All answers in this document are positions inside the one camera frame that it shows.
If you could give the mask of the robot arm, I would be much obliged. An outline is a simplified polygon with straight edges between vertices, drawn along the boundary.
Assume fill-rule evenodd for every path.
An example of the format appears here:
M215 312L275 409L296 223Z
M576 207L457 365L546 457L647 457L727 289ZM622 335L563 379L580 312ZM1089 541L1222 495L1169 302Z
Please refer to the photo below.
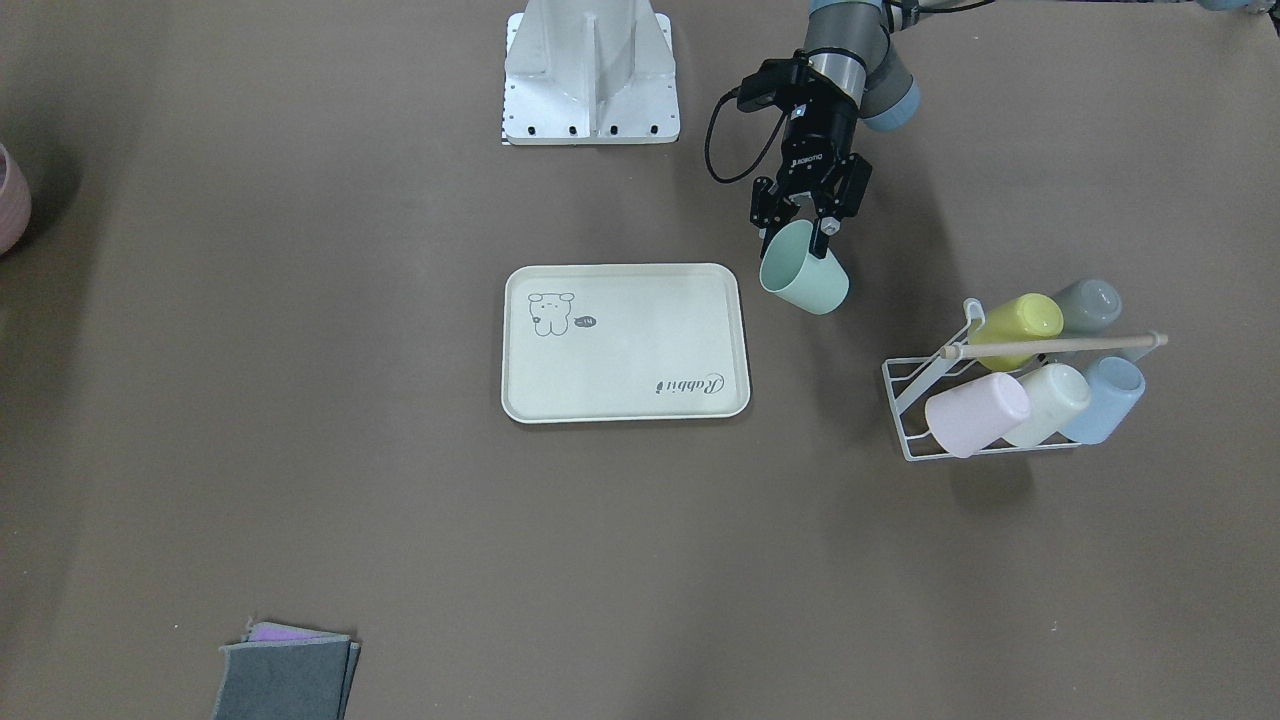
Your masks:
M780 168L751 183L750 223L760 252L780 243L804 208L812 228L801 238L809 256L826 259L829 240L861 206L872 164L854 152L858 127L899 129L914 118L920 86L893 37L924 19L984 8L984 1L813 1L806 36L790 56L767 59L728 91L739 111L780 111L769 147L780 140Z

